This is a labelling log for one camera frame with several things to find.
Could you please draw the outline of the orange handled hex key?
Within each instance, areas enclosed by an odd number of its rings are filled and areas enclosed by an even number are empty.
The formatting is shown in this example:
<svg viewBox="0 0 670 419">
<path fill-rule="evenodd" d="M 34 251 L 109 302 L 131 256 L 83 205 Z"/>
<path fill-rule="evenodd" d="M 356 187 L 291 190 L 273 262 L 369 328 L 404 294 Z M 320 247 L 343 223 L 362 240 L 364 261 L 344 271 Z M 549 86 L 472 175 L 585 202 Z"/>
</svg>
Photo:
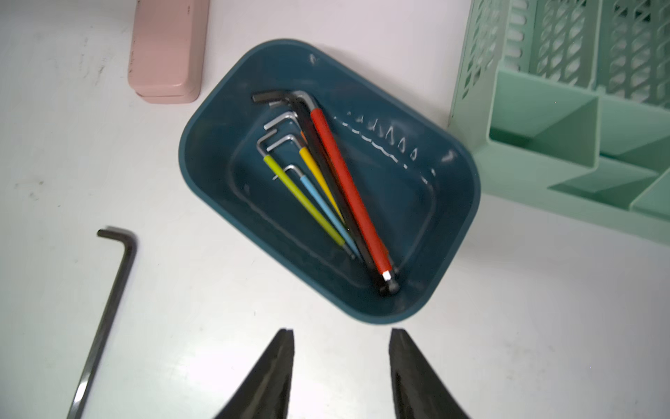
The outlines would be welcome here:
<svg viewBox="0 0 670 419">
<path fill-rule="evenodd" d="M 263 129 L 265 131 L 269 131 L 271 128 L 277 127 L 281 122 L 284 122 L 285 120 L 290 120 L 298 128 L 298 132 L 300 133 L 300 137 L 298 139 L 301 141 L 301 144 L 303 146 L 306 146 L 305 134 L 302 129 L 302 126 L 300 125 L 298 119 L 298 113 L 295 111 L 286 111 L 284 113 L 281 113 L 279 116 L 265 123 L 265 125 L 263 125 Z"/>
</svg>

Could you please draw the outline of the red handled hex key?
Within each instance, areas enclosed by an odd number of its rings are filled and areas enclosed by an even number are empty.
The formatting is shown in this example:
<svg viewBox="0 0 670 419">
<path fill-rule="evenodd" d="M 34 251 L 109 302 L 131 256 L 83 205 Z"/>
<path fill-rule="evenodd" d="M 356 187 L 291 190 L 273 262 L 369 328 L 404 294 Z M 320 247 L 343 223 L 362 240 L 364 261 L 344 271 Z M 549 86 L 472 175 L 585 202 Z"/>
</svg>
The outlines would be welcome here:
<svg viewBox="0 0 670 419">
<path fill-rule="evenodd" d="M 374 228 L 373 222 L 360 198 L 359 192 L 355 186 L 352 176 L 349 172 L 338 143 L 333 137 L 326 117 L 323 111 L 319 108 L 310 94 L 305 91 L 293 91 L 291 96 L 299 101 L 305 103 L 309 110 L 313 125 L 315 126 L 321 143 L 328 155 L 331 166 L 338 178 L 340 188 L 344 193 L 345 199 L 352 215 L 359 227 L 362 238 L 366 243 L 366 247 L 373 262 L 376 265 L 377 271 L 384 281 L 388 284 L 395 283 L 394 267 L 389 260 L 387 250 L 382 243 L 377 231 Z"/>
</svg>

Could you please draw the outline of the thin black hex key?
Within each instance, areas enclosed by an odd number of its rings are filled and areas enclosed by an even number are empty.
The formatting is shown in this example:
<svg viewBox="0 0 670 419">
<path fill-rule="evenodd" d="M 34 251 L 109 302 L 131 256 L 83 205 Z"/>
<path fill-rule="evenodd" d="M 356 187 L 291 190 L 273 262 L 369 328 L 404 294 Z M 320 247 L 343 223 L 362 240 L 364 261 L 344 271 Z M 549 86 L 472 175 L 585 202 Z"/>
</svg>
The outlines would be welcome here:
<svg viewBox="0 0 670 419">
<path fill-rule="evenodd" d="M 134 265 L 134 260 L 138 251 L 138 240 L 136 235 L 130 230 L 124 230 L 117 227 L 106 227 L 97 231 L 97 236 L 121 243 L 124 251 L 120 260 L 118 271 L 105 308 L 101 315 L 99 325 L 92 340 L 87 359 L 83 366 L 80 380 L 76 387 L 73 399 L 71 401 L 67 419 L 80 419 L 83 417 L 88 396 L 90 396 L 94 378 L 98 371 L 101 359 L 104 354 L 107 340 L 113 328 L 113 323 L 118 312 L 127 282 Z"/>
</svg>

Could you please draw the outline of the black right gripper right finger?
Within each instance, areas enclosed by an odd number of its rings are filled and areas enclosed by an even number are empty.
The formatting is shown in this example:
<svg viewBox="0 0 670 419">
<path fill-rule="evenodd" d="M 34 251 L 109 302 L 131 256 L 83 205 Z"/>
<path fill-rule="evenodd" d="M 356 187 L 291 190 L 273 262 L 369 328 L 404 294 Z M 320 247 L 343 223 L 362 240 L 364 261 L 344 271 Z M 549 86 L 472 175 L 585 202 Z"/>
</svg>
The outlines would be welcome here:
<svg viewBox="0 0 670 419">
<path fill-rule="evenodd" d="M 396 418 L 469 418 L 405 329 L 389 342 Z"/>
</svg>

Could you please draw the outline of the green handled hex key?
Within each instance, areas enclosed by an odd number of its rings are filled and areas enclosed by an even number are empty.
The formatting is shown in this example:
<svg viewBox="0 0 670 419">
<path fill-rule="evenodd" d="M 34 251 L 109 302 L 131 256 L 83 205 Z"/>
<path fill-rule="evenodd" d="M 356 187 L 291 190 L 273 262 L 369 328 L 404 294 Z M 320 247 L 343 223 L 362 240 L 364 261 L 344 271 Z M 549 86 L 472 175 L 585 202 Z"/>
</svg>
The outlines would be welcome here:
<svg viewBox="0 0 670 419">
<path fill-rule="evenodd" d="M 268 130 L 258 141 L 256 142 L 256 149 L 258 150 L 259 155 L 263 157 L 263 162 L 270 168 L 276 178 L 278 178 L 284 187 L 291 192 L 291 195 L 300 203 L 300 205 L 308 212 L 308 214 L 317 222 L 319 227 L 335 242 L 337 246 L 342 248 L 349 258 L 357 258 L 359 255 L 356 251 L 353 251 L 349 246 L 349 241 L 347 240 L 347 235 L 343 236 L 341 232 L 347 233 L 347 230 L 340 223 L 340 219 L 332 211 L 328 204 L 322 199 L 319 192 L 315 189 L 311 181 L 306 177 L 306 175 L 295 165 L 288 165 L 287 169 L 296 169 L 298 178 L 300 181 L 307 186 L 307 190 L 311 193 L 313 197 L 316 197 L 316 201 L 319 204 L 319 207 L 323 210 L 326 210 L 326 216 L 317 209 L 312 201 L 303 193 L 298 185 L 294 183 L 293 180 L 286 174 L 285 170 L 282 169 L 275 159 L 270 155 L 268 148 L 265 148 L 265 142 L 268 139 L 272 138 L 277 134 L 277 129 L 272 128 Z"/>
</svg>

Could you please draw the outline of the blue handled hex key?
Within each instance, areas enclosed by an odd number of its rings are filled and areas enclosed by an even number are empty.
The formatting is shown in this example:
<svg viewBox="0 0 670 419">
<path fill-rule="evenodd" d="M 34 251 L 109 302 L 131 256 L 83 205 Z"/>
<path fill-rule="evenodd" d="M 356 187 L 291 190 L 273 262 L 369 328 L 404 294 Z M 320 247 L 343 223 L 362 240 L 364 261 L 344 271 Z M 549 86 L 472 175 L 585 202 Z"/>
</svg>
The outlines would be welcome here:
<svg viewBox="0 0 670 419">
<path fill-rule="evenodd" d="M 295 173 L 297 174 L 296 169 L 287 169 L 287 166 L 284 167 L 284 170 L 285 170 L 286 174 L 288 174 L 289 171 L 293 171 L 293 172 L 295 172 Z M 309 198 L 309 199 L 312 201 L 312 203 L 314 204 L 314 206 L 315 206 L 318 210 L 320 210 L 324 216 L 326 216 L 326 210 L 325 210 L 325 209 L 321 209 L 321 208 L 319 207 L 319 204 L 318 204 L 318 202 L 316 201 L 316 197 L 313 197 L 313 196 L 311 195 L 311 193 L 307 190 L 307 186 L 304 185 L 304 189 L 310 194 L 311 198 Z M 353 243 L 352 237 L 349 235 L 349 233 L 348 233 L 348 232 L 345 233 L 345 232 L 342 231 L 341 234 L 342 234 L 343 236 L 347 235 L 347 240 L 349 241 L 349 246 L 352 248 L 353 251 L 356 251 L 356 252 L 358 253 L 359 256 L 357 257 L 357 259 L 362 260 L 361 254 L 359 253 L 359 250 L 358 250 L 358 248 L 356 247 L 356 245 Z"/>
</svg>

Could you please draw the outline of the yellow handled hex key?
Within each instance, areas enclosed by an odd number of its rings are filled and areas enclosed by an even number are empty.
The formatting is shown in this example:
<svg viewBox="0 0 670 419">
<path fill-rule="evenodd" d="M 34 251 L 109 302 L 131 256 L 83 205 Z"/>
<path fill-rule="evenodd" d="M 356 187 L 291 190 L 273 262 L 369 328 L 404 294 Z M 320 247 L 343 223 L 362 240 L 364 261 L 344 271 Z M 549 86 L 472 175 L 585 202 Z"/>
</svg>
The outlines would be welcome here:
<svg viewBox="0 0 670 419">
<path fill-rule="evenodd" d="M 275 148 L 278 148 L 280 145 L 284 144 L 286 141 L 291 141 L 296 145 L 299 155 L 301 156 L 301 158 L 303 159 L 303 161 L 307 165 L 308 169 L 310 169 L 310 171 L 312 172 L 314 178 L 319 183 L 319 186 L 320 186 L 321 190 L 323 190 L 323 192 L 326 194 L 326 196 L 329 199 L 333 209 L 335 209 L 335 211 L 337 212 L 338 217 L 340 218 L 340 220 L 342 222 L 344 222 L 344 218 L 343 218 L 343 216 L 340 212 L 340 208 L 338 207 L 338 204 L 336 203 L 336 201 L 333 197 L 333 193 L 332 193 L 331 189 L 329 188 L 329 186 L 326 182 L 326 179 L 324 178 L 323 173 L 322 173 L 321 169 L 319 168 L 319 165 L 317 165 L 317 162 L 312 157 L 312 154 L 310 153 L 307 146 L 303 145 L 294 134 L 288 134 L 285 137 L 281 138 L 280 140 L 275 141 L 272 145 L 268 146 L 266 151 L 267 152 L 272 152 L 272 150 L 274 150 Z"/>
</svg>

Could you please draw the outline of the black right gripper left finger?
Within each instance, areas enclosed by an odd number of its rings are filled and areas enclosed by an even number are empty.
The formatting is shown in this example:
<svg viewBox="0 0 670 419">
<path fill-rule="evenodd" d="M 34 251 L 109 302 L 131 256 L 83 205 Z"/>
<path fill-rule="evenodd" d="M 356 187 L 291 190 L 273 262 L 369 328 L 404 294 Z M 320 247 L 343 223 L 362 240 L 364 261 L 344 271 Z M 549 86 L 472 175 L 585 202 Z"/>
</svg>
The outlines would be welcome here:
<svg viewBox="0 0 670 419">
<path fill-rule="evenodd" d="M 286 418 L 294 355 L 293 331 L 278 330 L 216 418 Z"/>
</svg>

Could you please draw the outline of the long black hex key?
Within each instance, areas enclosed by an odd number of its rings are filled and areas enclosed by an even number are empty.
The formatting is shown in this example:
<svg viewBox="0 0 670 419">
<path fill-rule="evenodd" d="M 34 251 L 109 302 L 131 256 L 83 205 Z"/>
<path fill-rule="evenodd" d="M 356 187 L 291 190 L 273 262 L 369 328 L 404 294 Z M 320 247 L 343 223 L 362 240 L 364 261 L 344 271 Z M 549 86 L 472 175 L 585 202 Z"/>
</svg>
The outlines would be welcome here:
<svg viewBox="0 0 670 419">
<path fill-rule="evenodd" d="M 359 227 L 355 221 L 355 218 L 352 215 L 352 211 L 349 209 L 347 204 L 347 199 L 344 197 L 344 193 L 340 188 L 340 183 L 338 178 L 331 166 L 331 162 L 328 158 L 328 155 L 321 143 L 319 134 L 313 125 L 312 119 L 310 117 L 309 110 L 305 106 L 305 103 L 299 101 L 291 96 L 292 92 L 275 90 L 262 93 L 253 94 L 252 100 L 256 103 L 272 103 L 282 101 L 286 103 L 292 111 L 298 113 L 298 119 L 300 125 L 305 134 L 306 146 L 309 149 L 312 157 L 319 165 L 326 182 L 333 193 L 333 197 L 340 208 L 340 212 L 344 218 L 343 225 L 347 229 L 347 232 L 352 237 L 353 243 L 359 250 L 359 253 L 362 257 L 362 262 L 365 264 L 366 269 L 370 272 L 374 286 L 378 289 L 379 293 L 383 296 L 394 295 L 400 290 L 400 285 L 398 284 L 397 279 L 395 278 L 395 283 L 386 283 L 384 279 L 380 276 L 377 271 L 376 265 L 373 262 L 370 253 L 366 247 L 366 243 L 361 236 Z"/>
</svg>

